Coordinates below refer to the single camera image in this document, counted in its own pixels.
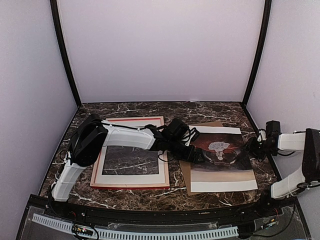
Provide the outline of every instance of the vent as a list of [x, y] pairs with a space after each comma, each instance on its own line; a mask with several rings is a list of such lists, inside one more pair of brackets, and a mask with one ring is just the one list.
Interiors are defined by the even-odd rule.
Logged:
[[[33, 214], [32, 221], [43, 226], [58, 230], [60, 232], [72, 234], [72, 223], [62, 220], [53, 219], [51, 217]], [[99, 233], [100, 240], [215, 240], [237, 237], [238, 227], [228, 227], [223, 229], [181, 232], [181, 233], [143, 233], [143, 232], [126, 232], [113, 231], [107, 229], [95, 228]], [[96, 239], [97, 234], [94, 232], [91, 239]]]

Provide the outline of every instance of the black vertical post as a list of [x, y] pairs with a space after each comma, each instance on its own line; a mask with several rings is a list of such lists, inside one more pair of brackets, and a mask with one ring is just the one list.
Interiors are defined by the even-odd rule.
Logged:
[[82, 103], [81, 103], [81, 99], [80, 99], [80, 96], [79, 96], [79, 93], [77, 90], [74, 76], [71, 71], [71, 66], [70, 66], [70, 62], [69, 62], [69, 58], [68, 58], [68, 54], [67, 54], [67, 49], [66, 49], [66, 45], [65, 45], [65, 41], [64, 41], [64, 36], [62, 33], [61, 23], [60, 23], [57, 0], [50, 0], [50, 4], [51, 4], [51, 11], [52, 11], [52, 18], [53, 18], [53, 23], [54, 23], [55, 34], [56, 34], [56, 38], [57, 38], [58, 45], [60, 48], [60, 54], [61, 54], [61, 58], [63, 61], [65, 73], [68, 78], [75, 103], [78, 107], [80, 107]]
[[261, 23], [261, 29], [260, 29], [260, 35], [259, 35], [259, 40], [258, 44], [256, 47], [256, 52], [254, 56], [254, 61], [249, 77], [248, 84], [246, 86], [245, 94], [242, 100], [242, 104], [246, 107], [252, 92], [252, 88], [254, 87], [254, 83], [256, 80], [262, 52], [264, 49], [265, 45], [265, 40], [266, 40], [266, 35], [267, 35], [267, 29], [268, 29], [268, 23], [269, 23], [269, 17], [270, 17], [270, 12], [271, 12], [271, 3], [272, 0], [265, 0], [264, 3], [264, 10], [263, 10], [263, 17], [262, 17], [262, 23]]

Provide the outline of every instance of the table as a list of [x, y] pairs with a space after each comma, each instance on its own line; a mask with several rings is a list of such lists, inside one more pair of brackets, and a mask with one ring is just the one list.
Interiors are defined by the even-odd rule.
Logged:
[[[73, 131], [90, 115], [96, 113], [102, 119], [164, 116], [166, 124], [173, 118], [180, 118], [187, 124], [221, 121], [225, 127], [241, 129], [244, 141], [255, 135], [240, 103], [237, 102], [122, 102], [85, 103], [75, 114], [57, 155], [51, 163], [40, 196], [47, 195], [48, 187], [55, 179], [55, 173], [62, 164], [59, 152], [66, 150]], [[272, 166], [265, 159], [258, 162], [250, 159], [258, 190], [242, 192], [201, 193], [188, 196], [179, 161], [171, 161], [169, 166], [170, 189], [110, 190], [90, 187], [93, 166], [80, 175], [70, 193], [69, 202], [107, 209], [135, 211], [185, 211], [205, 210], [236, 206], [256, 202], [259, 194], [277, 178]]]

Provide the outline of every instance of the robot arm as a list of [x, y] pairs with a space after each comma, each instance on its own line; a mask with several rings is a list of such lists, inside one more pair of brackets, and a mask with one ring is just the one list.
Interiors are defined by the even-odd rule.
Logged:
[[66, 202], [78, 177], [86, 167], [98, 159], [102, 147], [126, 146], [150, 151], [169, 151], [175, 157], [187, 162], [199, 163], [201, 149], [189, 145], [199, 135], [191, 133], [189, 126], [175, 118], [162, 131], [154, 125], [130, 127], [116, 125], [101, 120], [97, 114], [90, 115], [75, 131], [70, 139], [65, 163], [56, 174], [51, 186], [51, 195], [55, 201]]
[[269, 121], [266, 130], [261, 129], [258, 137], [248, 141], [246, 148], [258, 159], [264, 159], [267, 154], [277, 156], [279, 150], [303, 152], [301, 167], [271, 186], [270, 197], [274, 200], [302, 192], [320, 180], [320, 134], [316, 129], [307, 128], [305, 132], [283, 134], [280, 122]]

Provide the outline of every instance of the white wall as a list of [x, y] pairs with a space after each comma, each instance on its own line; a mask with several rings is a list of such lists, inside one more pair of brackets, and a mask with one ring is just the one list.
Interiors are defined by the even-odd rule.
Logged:
[[83, 102], [242, 101], [263, 0], [59, 3]]
[[[281, 122], [283, 133], [320, 129], [320, 1], [275, 0], [248, 109], [259, 128]], [[276, 157], [283, 177], [303, 155]], [[299, 197], [310, 231], [320, 238], [320, 188]]]
[[15, 239], [76, 111], [49, 0], [0, 1], [0, 239]]

